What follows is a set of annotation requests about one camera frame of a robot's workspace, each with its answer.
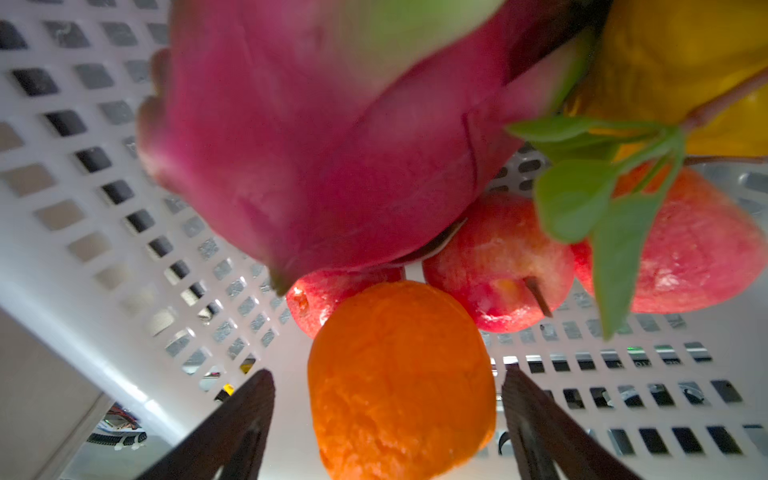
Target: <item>perforated plastic surface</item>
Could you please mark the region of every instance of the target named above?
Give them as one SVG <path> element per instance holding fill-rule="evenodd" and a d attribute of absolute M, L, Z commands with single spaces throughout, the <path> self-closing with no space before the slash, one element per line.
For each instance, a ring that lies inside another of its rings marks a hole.
<path fill-rule="evenodd" d="M 136 159 L 134 112 L 151 92 L 147 59 L 167 42 L 167 2 L 5 0 L 0 14 L 0 305 L 170 442 L 247 378 L 241 365 L 271 369 L 263 477 L 326 478 L 310 340 L 261 265 Z M 543 166 L 519 154 L 491 187 L 525 193 Z M 758 170 L 703 168 L 765 227 Z M 499 372 L 519 362 L 647 478 L 765 478 L 767 282 L 713 309 L 632 316 L 610 344 L 575 286 L 553 320 L 484 338 Z M 504 425 L 499 413 L 495 440 Z M 509 444 L 502 453 L 491 444 L 448 478 L 517 478 Z"/>

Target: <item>plastic basket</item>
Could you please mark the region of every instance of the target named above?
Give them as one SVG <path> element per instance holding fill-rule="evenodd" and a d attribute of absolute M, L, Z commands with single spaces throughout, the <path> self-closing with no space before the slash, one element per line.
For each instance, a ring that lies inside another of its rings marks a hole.
<path fill-rule="evenodd" d="M 310 340 L 265 269 L 136 159 L 134 112 L 151 92 L 147 59 L 167 42 L 167 4 L 3 2 L 0 305 L 171 443 L 216 408 L 225 384 L 243 383 L 242 364 L 270 369 L 262 476 L 327 478 L 306 387 Z M 530 190 L 536 155 L 516 155 L 491 188 Z M 703 170 L 765 227 L 768 176 L 740 168 Z M 577 285 L 553 320 L 483 336 L 498 371 L 519 362 L 646 478 L 765 478 L 765 292 L 763 276 L 712 309 L 632 316 L 607 344 Z M 514 478 L 508 445 L 499 455 L 492 443 L 447 478 Z"/>

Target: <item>yellow bell pepper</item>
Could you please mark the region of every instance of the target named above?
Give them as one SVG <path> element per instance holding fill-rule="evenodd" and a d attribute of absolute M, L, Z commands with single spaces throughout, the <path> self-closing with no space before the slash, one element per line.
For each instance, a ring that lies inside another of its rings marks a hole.
<path fill-rule="evenodd" d="M 565 113 L 676 124 L 768 67 L 767 0 L 614 0 Z M 768 86 L 688 139 L 690 155 L 768 155 Z"/>

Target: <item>red fruit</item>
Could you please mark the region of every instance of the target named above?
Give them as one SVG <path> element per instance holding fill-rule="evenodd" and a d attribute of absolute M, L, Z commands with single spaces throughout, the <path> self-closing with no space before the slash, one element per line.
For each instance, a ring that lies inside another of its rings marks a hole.
<path fill-rule="evenodd" d="M 445 229 L 507 160 L 473 155 L 467 113 L 550 48 L 524 40 L 534 26 L 557 38 L 542 22 L 568 6 L 506 2 L 444 44 L 405 51 L 405 69 L 399 59 L 379 71 L 358 55 L 364 31 L 345 37 L 352 11 L 339 8 L 355 4 L 176 2 L 167 85 L 140 112 L 147 169 L 265 263 L 278 293 L 316 270 L 401 257 Z"/>
<path fill-rule="evenodd" d="M 328 317 L 344 300 L 369 286 L 406 279 L 403 268 L 364 272 L 320 271 L 303 276 L 288 290 L 286 302 L 293 319 L 310 338 L 320 331 Z"/>
<path fill-rule="evenodd" d="M 631 191 L 646 171 L 622 177 L 615 194 Z M 594 294 L 592 250 L 586 242 L 572 250 L 576 277 Z M 752 218 L 696 171 L 684 168 L 643 248 L 631 310 L 679 313 L 716 305 L 746 290 L 767 264 L 765 234 Z"/>
<path fill-rule="evenodd" d="M 551 308 L 565 301 L 574 282 L 573 254 L 541 231 L 531 200 L 485 194 L 465 215 L 467 223 L 445 249 L 424 261 L 424 277 L 453 295 L 478 328 L 517 332 L 541 320 L 530 280 Z"/>

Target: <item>red apple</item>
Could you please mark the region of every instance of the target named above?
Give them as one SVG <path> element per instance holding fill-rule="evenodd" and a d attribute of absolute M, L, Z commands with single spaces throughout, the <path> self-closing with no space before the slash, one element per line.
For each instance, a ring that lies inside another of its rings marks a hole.
<path fill-rule="evenodd" d="M 573 253 L 541 231 L 531 200 L 484 194 L 464 215 L 445 249 L 424 261 L 424 277 L 456 298 L 478 328 L 517 332 L 565 301 Z"/>
<path fill-rule="evenodd" d="M 625 194 L 647 167 L 623 176 L 615 194 Z M 654 179 L 655 190 L 661 179 Z M 590 294 L 592 249 L 573 246 L 576 277 Z M 728 196 L 695 170 L 675 179 L 650 229 L 632 302 L 636 313 L 703 309 L 742 293 L 768 264 L 765 234 Z"/>
<path fill-rule="evenodd" d="M 402 267 L 362 272 L 315 272 L 293 284 L 286 294 L 286 302 L 299 328 L 310 338 L 315 338 L 341 302 L 369 286 L 405 278 L 406 271 Z"/>

